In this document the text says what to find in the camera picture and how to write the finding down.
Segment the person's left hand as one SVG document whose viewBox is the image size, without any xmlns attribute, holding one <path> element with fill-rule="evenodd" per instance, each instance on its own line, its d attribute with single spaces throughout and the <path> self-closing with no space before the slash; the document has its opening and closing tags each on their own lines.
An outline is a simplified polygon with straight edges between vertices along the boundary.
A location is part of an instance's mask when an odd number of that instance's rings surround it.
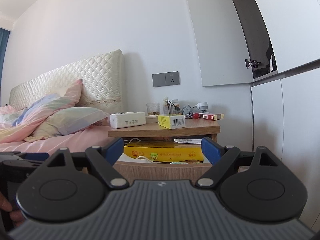
<svg viewBox="0 0 320 240">
<path fill-rule="evenodd" d="M 2 193 L 0 193 L 0 209 L 9 212 L 10 219 L 13 221 L 15 227 L 20 226 L 25 221 L 21 210 L 13 210 L 12 205 Z"/>
</svg>

